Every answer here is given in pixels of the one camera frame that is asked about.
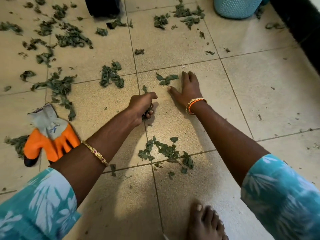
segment gold bangle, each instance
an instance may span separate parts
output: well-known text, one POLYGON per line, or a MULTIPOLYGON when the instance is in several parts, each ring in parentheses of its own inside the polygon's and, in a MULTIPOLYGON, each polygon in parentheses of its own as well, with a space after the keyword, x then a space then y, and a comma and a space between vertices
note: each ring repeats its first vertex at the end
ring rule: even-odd
POLYGON ((98 157, 99 159, 100 159, 100 161, 107 167, 108 166, 108 163, 106 162, 106 159, 104 159, 104 157, 100 154, 100 153, 98 153, 98 151, 95 149, 95 148, 93 148, 92 146, 90 146, 86 141, 81 141, 81 143, 83 144, 83 145, 85 145, 87 148, 89 148, 89 150, 96 156, 96 157, 98 157))
POLYGON ((192 113, 191 112, 191 110, 190 110, 190 107, 194 104, 194 103, 196 103, 196 102, 198 102, 198 101, 205 101, 206 103, 208 103, 204 98, 202 98, 202 97, 196 97, 196 98, 194 98, 194 99, 191 99, 191 101, 188 103, 188 105, 186 106, 186 113, 188 114, 188 115, 194 115, 194 113, 192 113))

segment blue sleeve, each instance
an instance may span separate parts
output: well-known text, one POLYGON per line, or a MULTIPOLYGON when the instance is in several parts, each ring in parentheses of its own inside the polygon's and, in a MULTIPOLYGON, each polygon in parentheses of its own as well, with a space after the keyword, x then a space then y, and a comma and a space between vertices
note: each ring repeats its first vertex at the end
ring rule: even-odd
POLYGON ((251 167, 241 199, 274 239, 319 239, 319 190, 276 156, 251 167))
POLYGON ((0 205, 0 239, 62 239, 80 218, 75 193, 48 168, 0 205))

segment glove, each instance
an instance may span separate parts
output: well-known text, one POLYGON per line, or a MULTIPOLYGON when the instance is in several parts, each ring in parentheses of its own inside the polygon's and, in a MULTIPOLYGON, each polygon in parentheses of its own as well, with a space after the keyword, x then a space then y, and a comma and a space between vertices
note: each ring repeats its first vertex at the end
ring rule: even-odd
POLYGON ((37 163, 42 148, 52 164, 80 145, 80 140, 71 125, 58 118, 50 103, 28 115, 36 128, 24 147, 25 166, 32 167, 37 163))

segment light blue basket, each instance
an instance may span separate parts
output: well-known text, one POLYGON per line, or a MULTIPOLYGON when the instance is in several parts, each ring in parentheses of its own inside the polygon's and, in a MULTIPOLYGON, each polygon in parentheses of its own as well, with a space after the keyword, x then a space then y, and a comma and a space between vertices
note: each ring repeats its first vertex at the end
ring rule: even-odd
POLYGON ((218 14, 229 19, 245 19, 254 14, 262 0, 214 0, 218 14))

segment hand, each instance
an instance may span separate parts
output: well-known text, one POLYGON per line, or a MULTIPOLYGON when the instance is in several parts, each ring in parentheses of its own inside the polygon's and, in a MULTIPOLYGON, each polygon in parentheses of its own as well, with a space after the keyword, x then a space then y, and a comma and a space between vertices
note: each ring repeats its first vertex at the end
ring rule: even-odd
POLYGON ((184 108, 195 98, 202 98, 200 92, 198 78, 194 73, 182 72, 182 93, 178 92, 174 87, 168 86, 170 95, 184 108))
POLYGON ((149 112, 146 114, 146 118, 150 119, 153 115, 153 104, 152 100, 157 99, 158 96, 155 92, 147 92, 143 95, 134 95, 131 97, 128 110, 131 111, 136 126, 141 125, 142 123, 142 116, 144 113, 150 108, 149 112))

